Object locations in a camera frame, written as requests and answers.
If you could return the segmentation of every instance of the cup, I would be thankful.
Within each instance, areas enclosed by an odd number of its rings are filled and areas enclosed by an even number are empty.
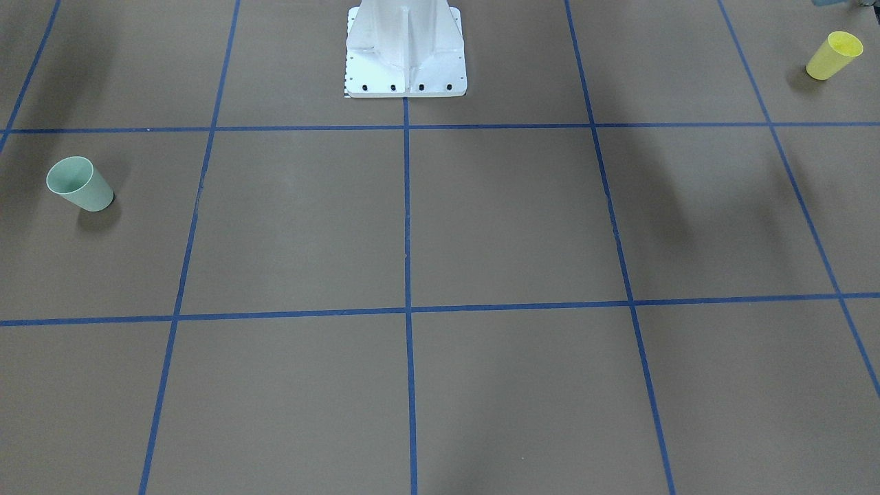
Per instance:
[[[828,35],[810,59],[810,63],[807,63],[807,74],[811,78],[824,81],[861,55],[864,49],[862,42],[852,34],[835,31]]]
[[[114,193],[89,159],[69,157],[54,164],[46,175],[49,190],[86,211],[101,211]]]

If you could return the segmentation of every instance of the green cup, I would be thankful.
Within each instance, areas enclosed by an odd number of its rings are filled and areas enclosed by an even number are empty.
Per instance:
[[[49,190],[86,211],[101,211],[113,202],[113,190],[95,165],[83,157],[54,164],[46,175]]]

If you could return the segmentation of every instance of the floor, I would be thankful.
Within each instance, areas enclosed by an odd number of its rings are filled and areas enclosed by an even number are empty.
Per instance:
[[[0,3],[0,493],[878,492],[870,9],[457,0],[401,101],[355,3]]]

